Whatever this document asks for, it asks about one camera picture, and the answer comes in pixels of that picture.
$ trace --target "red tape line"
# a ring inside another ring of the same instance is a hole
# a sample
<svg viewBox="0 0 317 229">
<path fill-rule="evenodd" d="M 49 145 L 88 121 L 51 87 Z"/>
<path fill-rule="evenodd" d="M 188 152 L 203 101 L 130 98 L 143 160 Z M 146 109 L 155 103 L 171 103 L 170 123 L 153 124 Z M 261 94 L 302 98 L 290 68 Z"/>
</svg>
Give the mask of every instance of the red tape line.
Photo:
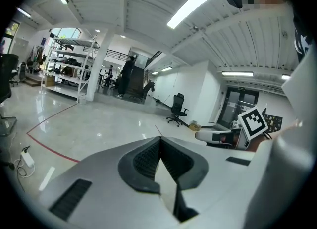
<svg viewBox="0 0 317 229">
<path fill-rule="evenodd" d="M 67 108 L 63 109 L 62 111 L 59 111 L 58 113 L 55 113 L 55 114 L 51 115 L 51 116 L 48 117 L 47 119 L 41 121 L 39 124 L 37 124 L 36 126 L 34 126 L 33 128 L 31 128 L 28 132 L 26 132 L 26 134 L 27 134 L 31 139 L 33 139 L 36 143 L 38 143 L 38 144 L 41 145 L 42 147 L 48 149 L 49 151 L 51 151 L 51 152 L 53 152 L 53 153 L 55 153 L 55 154 L 57 154 L 57 155 L 59 155 L 59 156 L 65 158 L 65 159 L 68 159 L 68 160 L 71 160 L 71 161 L 73 161 L 73 162 L 77 162 L 77 163 L 78 163 L 80 160 L 73 159 L 73 158 L 71 158 L 71 157 L 68 157 L 68 156 L 66 156 L 66 155 L 64 155 L 64 154 L 62 154 L 62 153 L 59 153 L 59 152 L 57 152 L 57 151 L 51 149 L 50 147 L 47 147 L 46 145 L 44 145 L 43 143 L 41 143 L 40 141 L 38 141 L 37 139 L 35 139 L 33 136 L 31 136 L 31 135 L 29 134 L 33 129 L 35 129 L 37 126 L 39 126 L 40 124 L 42 124 L 44 121 L 46 121 L 46 120 L 52 118 L 53 116 L 55 116 L 55 115 L 57 115 L 57 114 L 59 114 L 59 113 L 65 111 L 65 110 L 67 110 L 67 109 L 69 109 L 69 108 L 71 108 L 71 107 L 73 107 L 73 106 L 75 106 L 75 105 L 77 105 L 77 104 L 74 104 L 74 105 L 72 105 L 72 106 L 70 106 L 70 107 L 67 107 Z"/>
</svg>

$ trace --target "white pillar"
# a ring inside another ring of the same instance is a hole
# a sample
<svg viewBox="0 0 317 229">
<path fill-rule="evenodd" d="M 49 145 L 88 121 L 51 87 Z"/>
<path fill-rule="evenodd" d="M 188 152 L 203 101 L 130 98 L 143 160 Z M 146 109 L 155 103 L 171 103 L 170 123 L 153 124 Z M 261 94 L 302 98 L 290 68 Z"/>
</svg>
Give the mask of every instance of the white pillar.
<svg viewBox="0 0 317 229">
<path fill-rule="evenodd" d="M 115 35 L 115 28 L 109 28 L 104 40 L 101 42 L 101 45 L 99 47 L 97 56 L 94 61 L 93 68 L 90 73 L 90 78 L 88 82 L 88 88 L 87 88 L 87 95 L 86 99 L 88 101 L 93 101 L 94 100 L 94 95 L 96 91 L 96 86 L 97 86 L 97 81 L 99 77 L 99 71 L 101 69 L 101 66 L 103 64 L 103 61 L 106 57 L 109 45 Z"/>
</svg>

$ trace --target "staircase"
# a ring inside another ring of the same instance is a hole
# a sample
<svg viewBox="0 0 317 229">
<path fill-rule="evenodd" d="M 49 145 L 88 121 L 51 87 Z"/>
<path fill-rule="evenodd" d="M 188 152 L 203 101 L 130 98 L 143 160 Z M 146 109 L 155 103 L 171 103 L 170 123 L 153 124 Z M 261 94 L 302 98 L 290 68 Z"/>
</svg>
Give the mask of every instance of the staircase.
<svg viewBox="0 0 317 229">
<path fill-rule="evenodd" d="M 126 93 L 135 97 L 140 97 L 143 93 L 143 78 L 144 70 L 134 66 Z"/>
<path fill-rule="evenodd" d="M 32 87 L 41 86 L 41 77 L 38 75 L 26 73 L 25 80 L 23 82 Z"/>
</svg>

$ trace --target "glossy white floor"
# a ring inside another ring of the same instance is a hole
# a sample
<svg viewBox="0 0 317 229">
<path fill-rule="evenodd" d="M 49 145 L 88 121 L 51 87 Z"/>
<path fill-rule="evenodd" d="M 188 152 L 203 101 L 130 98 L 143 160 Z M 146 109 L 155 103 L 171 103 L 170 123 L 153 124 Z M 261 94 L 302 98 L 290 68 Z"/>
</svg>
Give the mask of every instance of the glossy white floor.
<svg viewBox="0 0 317 229">
<path fill-rule="evenodd" d="M 41 92 L 39 87 L 24 84 L 12 88 L 11 98 L 1 105 L 0 110 L 3 116 L 18 119 L 13 134 L 1 139 L 1 157 L 14 161 L 19 158 L 22 148 L 31 146 L 29 153 L 35 161 L 36 170 L 31 177 L 21 178 L 20 181 L 25 191 L 34 198 L 38 196 L 39 187 L 51 167 L 55 168 L 52 179 L 76 161 L 98 151 L 161 134 L 205 145 L 195 139 L 193 131 L 185 126 L 177 127 L 173 122 L 168 124 L 164 116 L 97 102 L 78 105 L 67 96 L 46 89 Z M 168 181 L 169 186 L 173 185 L 167 174 L 160 166 L 157 175 Z"/>
</svg>

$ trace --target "metal shelving unit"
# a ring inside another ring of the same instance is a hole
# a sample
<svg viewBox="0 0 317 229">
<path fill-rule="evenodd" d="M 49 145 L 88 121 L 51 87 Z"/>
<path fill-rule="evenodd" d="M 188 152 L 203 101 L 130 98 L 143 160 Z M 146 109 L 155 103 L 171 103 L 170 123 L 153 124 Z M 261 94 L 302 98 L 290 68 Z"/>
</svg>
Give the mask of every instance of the metal shelving unit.
<svg viewBox="0 0 317 229">
<path fill-rule="evenodd" d="M 55 49 L 55 48 L 53 48 L 55 45 L 55 42 L 59 42 L 62 45 L 89 47 L 89 51 L 87 54 L 84 54 L 84 53 L 76 53 L 76 52 L 67 51 L 67 50 Z M 83 80 L 83 75 L 86 76 L 86 73 L 89 71 L 89 70 L 85 69 L 86 63 L 87 63 L 87 61 L 89 61 L 90 63 L 94 62 L 93 49 L 98 49 L 98 48 L 99 48 L 99 45 L 96 42 L 96 36 L 93 38 L 93 40 L 54 37 L 54 40 L 52 42 L 52 45 L 51 45 L 49 53 L 48 53 L 48 57 L 46 58 L 46 61 L 44 63 L 41 89 L 42 89 L 42 87 L 44 87 L 44 88 L 49 89 L 51 91 L 59 92 L 59 93 L 74 97 L 77 99 L 77 102 L 79 102 L 79 96 L 85 94 L 85 92 L 83 92 L 82 89 L 85 87 L 86 84 L 88 84 L 88 81 L 89 81 L 89 80 L 87 80 L 87 81 Z M 84 58 L 85 60 L 84 60 L 83 65 L 81 67 L 73 66 L 73 65 L 69 65 L 69 64 L 65 64 L 65 63 L 61 63 L 61 62 L 55 62 L 55 61 L 50 60 L 52 52 L 57 52 L 58 55 L 62 54 L 64 56 L 80 57 L 80 58 Z M 81 70 L 80 77 L 79 78 L 78 77 L 70 77 L 70 76 L 51 73 L 51 72 L 46 71 L 48 69 L 48 67 L 51 66 L 52 63 L 54 64 L 54 67 L 55 67 L 55 65 L 61 65 L 61 66 L 67 66 L 67 67 Z M 47 75 L 55 76 L 55 77 L 76 83 L 76 84 L 78 84 L 78 89 L 76 91 L 76 90 L 74 90 L 74 88 L 67 88 L 67 86 L 58 85 L 58 83 L 55 83 L 55 86 L 46 87 L 43 84 L 43 77 L 47 76 Z"/>
</svg>

